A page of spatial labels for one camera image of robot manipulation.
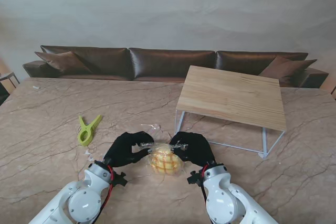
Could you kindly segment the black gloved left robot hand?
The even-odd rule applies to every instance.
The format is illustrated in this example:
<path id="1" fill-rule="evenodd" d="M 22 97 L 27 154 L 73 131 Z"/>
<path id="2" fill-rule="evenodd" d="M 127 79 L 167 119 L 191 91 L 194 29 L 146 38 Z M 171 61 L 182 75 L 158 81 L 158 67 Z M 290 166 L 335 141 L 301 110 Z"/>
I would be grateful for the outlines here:
<path id="1" fill-rule="evenodd" d="M 137 163 L 142 158 L 149 155 L 150 148 L 145 148 L 134 153 L 132 147 L 152 143 L 154 143 L 153 137 L 146 132 L 124 132 L 113 142 L 103 158 L 103 163 L 112 168 Z"/>

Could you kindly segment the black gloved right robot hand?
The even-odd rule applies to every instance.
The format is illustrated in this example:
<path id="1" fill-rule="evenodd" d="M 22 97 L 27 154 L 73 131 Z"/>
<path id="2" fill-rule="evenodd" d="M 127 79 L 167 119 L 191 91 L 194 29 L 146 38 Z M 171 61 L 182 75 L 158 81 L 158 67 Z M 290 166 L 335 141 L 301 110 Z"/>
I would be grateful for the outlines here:
<path id="1" fill-rule="evenodd" d="M 215 157 L 207 139 L 198 133 L 178 132 L 170 141 L 172 152 L 184 162 L 200 167 L 215 164 Z"/>

